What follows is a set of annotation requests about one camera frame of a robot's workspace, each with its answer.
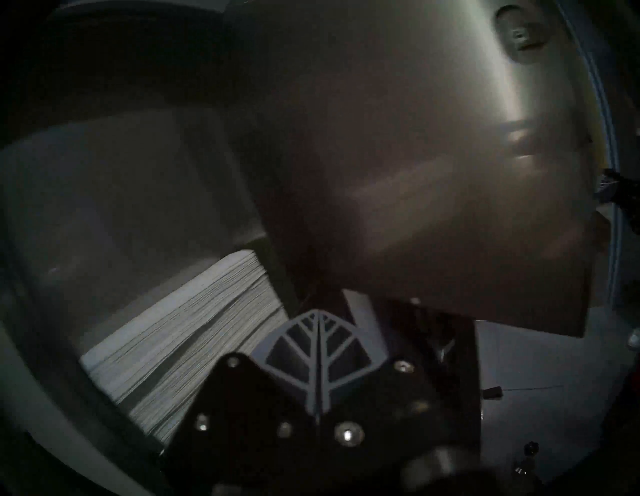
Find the curved metal surface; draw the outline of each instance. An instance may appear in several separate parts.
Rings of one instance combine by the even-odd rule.
[[[595,171],[577,53],[535,2],[511,4],[549,34],[528,63],[501,44],[499,0],[230,6],[230,139],[278,179],[329,281],[581,335]],[[261,213],[270,234],[288,222]]]

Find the hole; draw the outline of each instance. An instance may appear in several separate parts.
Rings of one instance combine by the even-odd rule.
[[[305,355],[311,356],[311,338],[298,324],[287,331],[289,337],[296,342]]]
[[[267,364],[299,381],[305,383],[309,381],[309,367],[283,337],[280,337],[273,346],[267,357]]]
[[[314,322],[311,317],[305,317],[302,319],[302,323],[309,329],[311,332],[314,330]]]
[[[358,340],[354,339],[342,354],[329,365],[329,381],[337,381],[367,365],[371,365],[371,359]]]
[[[333,355],[333,352],[335,352],[335,350],[337,350],[350,335],[351,333],[344,327],[339,327],[338,329],[336,329],[336,331],[331,334],[326,340],[326,355]]]

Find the screw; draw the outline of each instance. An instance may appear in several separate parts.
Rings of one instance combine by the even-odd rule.
[[[281,439],[290,438],[291,434],[293,434],[293,426],[288,422],[282,422],[278,426],[278,430],[276,431],[276,434]]]
[[[209,429],[209,418],[204,413],[198,414],[195,427],[197,431],[206,431]]]
[[[343,446],[353,448],[364,439],[364,430],[355,422],[343,422],[333,430],[335,440]]]
[[[394,363],[394,369],[404,374],[411,374],[415,367],[406,360],[398,360]]]

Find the white surface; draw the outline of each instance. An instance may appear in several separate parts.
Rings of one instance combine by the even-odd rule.
[[[477,322],[483,389],[483,461],[508,476],[529,441],[540,444],[537,473],[549,481],[598,446],[600,424],[636,354],[631,329],[610,310],[591,308],[583,339]]]

